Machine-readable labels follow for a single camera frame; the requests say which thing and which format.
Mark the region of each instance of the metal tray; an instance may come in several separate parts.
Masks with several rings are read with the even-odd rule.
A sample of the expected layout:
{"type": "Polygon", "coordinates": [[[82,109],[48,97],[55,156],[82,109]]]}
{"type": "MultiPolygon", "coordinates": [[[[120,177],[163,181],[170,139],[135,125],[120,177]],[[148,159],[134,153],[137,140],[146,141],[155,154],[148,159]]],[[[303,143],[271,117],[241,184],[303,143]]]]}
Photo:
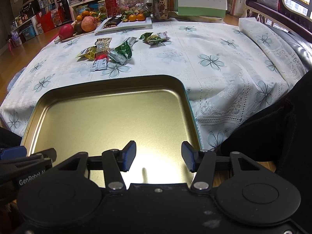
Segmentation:
{"type": "MultiPolygon", "coordinates": [[[[167,75],[102,80],[46,92],[35,106],[22,145],[28,154],[55,148],[54,165],[80,151],[100,156],[130,140],[137,154],[130,183],[188,183],[181,143],[200,149],[193,114],[181,81],[167,75]]],[[[90,179],[104,187],[102,171],[90,179]]]]}

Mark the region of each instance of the screw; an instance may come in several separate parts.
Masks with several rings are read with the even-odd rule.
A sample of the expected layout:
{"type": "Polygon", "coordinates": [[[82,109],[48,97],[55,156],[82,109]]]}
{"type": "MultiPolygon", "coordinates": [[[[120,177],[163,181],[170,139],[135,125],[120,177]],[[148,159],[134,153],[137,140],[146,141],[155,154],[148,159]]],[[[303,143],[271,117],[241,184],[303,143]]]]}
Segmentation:
{"type": "Polygon", "coordinates": [[[108,187],[113,190],[119,190],[124,187],[124,184],[119,181],[110,182],[108,187]]]}
{"type": "Polygon", "coordinates": [[[208,183],[203,181],[196,182],[193,186],[198,190],[204,190],[209,187],[208,183]]]}

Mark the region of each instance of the red can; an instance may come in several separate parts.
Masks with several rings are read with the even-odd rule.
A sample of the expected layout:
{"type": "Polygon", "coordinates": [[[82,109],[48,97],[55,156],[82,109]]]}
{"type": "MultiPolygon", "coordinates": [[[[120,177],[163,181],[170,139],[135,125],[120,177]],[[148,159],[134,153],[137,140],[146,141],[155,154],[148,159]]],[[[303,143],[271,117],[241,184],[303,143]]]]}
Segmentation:
{"type": "Polygon", "coordinates": [[[113,17],[120,14],[119,0],[105,0],[107,16],[113,17]]]}

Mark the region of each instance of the blue storage bin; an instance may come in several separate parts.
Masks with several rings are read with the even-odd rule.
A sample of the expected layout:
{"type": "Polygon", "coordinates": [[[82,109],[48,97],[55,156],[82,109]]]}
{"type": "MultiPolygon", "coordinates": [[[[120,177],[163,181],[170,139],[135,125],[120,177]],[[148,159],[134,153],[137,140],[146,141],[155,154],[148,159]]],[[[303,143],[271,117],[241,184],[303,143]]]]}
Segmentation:
{"type": "Polygon", "coordinates": [[[26,27],[25,29],[21,30],[21,32],[23,33],[26,41],[36,37],[36,32],[33,25],[26,27]]]}

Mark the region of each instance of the rectangular white plate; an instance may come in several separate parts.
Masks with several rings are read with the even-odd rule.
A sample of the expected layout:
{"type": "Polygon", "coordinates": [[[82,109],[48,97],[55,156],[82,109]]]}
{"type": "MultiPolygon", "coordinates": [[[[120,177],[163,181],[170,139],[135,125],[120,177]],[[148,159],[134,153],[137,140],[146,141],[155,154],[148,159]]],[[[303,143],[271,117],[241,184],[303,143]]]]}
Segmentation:
{"type": "Polygon", "coordinates": [[[111,31],[120,31],[127,29],[135,29],[135,28],[152,28],[152,19],[150,17],[146,18],[145,21],[135,21],[135,22],[126,22],[119,23],[117,27],[105,28],[104,24],[109,20],[104,20],[101,25],[95,29],[94,33],[100,32],[111,32],[111,31]]]}

